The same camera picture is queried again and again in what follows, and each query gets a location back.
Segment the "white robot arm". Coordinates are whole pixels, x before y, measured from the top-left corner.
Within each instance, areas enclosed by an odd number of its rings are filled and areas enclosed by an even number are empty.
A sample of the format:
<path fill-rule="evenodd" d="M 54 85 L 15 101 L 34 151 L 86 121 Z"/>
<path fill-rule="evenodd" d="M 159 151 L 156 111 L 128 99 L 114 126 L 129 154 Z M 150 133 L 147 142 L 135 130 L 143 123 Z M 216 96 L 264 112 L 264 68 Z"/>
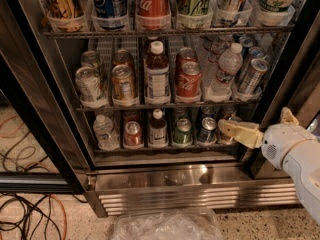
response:
<path fill-rule="evenodd" d="M 262 155 L 294 182 L 297 197 L 309 215 L 320 224 L 320 142 L 283 107 L 280 122 L 265 132 L 251 122 L 220 119 L 219 130 L 244 146 L 260 148 Z"/>

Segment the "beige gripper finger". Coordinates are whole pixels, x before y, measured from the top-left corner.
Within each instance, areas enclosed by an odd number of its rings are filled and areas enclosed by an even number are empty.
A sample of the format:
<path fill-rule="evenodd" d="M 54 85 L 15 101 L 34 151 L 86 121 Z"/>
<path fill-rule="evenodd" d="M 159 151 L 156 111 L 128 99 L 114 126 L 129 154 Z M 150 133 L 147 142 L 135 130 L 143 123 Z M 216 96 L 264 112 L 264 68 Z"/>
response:
<path fill-rule="evenodd" d="M 264 133 L 256 123 L 220 119 L 218 128 L 223 134 L 250 149 L 260 148 L 262 145 Z"/>
<path fill-rule="evenodd" d="M 298 125 L 299 121 L 288 107 L 283 107 L 280 114 L 280 123 Z"/>

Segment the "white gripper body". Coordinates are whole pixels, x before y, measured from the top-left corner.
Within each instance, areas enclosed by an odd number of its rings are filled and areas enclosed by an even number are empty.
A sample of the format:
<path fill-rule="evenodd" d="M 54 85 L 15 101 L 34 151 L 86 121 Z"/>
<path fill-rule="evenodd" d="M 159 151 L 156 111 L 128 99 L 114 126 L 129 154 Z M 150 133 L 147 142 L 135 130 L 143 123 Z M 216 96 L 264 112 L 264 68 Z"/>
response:
<path fill-rule="evenodd" d="M 284 157 L 296 144 L 315 140 L 315 135 L 299 125 L 275 124 L 264 133 L 261 151 L 275 168 L 281 169 Z"/>

